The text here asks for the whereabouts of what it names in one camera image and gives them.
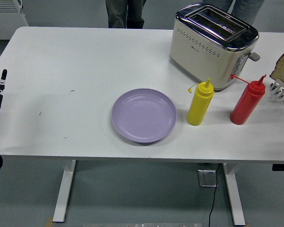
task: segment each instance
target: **yellow squeeze bottle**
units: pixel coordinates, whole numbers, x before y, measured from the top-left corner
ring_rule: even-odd
[[[213,97],[213,93],[213,85],[210,83],[210,78],[208,78],[206,82],[200,83],[195,88],[195,94],[187,115],[187,122],[189,124],[201,124]]]

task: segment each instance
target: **table leg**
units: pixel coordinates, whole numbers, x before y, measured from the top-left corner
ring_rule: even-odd
[[[71,190],[72,177],[76,166],[76,160],[60,160],[60,163],[64,169],[64,173],[61,181],[55,213],[53,215],[53,222],[58,223],[64,222],[68,197]]]
[[[239,164],[224,163],[224,174],[231,203],[232,219],[235,226],[245,226],[245,219],[241,205],[235,172],[241,167]]]

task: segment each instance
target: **table top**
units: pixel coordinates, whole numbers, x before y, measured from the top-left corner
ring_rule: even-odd
[[[214,94],[203,122],[186,116],[195,84],[169,57],[172,30],[23,27],[0,57],[8,70],[0,112],[0,154],[46,158],[142,158],[191,162],[284,163],[284,103],[268,77],[284,53],[284,33],[260,33],[240,75],[267,74],[266,94],[244,125],[229,115],[246,84]],[[116,99],[136,88],[167,95],[177,122],[165,138],[141,145],[111,122]]]

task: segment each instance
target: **red squeeze bottle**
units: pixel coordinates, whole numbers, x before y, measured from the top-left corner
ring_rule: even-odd
[[[230,119],[234,124],[244,124],[265,94],[265,85],[262,83],[264,77],[266,77],[266,75],[262,76],[259,81],[252,81],[251,83],[243,80],[248,83],[248,85],[230,115]]]

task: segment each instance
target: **jeans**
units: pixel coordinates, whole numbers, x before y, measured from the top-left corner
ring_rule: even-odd
[[[203,2],[227,12],[233,0],[203,0]],[[264,0],[235,0],[231,14],[252,25],[263,2]]]
[[[105,0],[109,28],[143,28],[146,0]]]

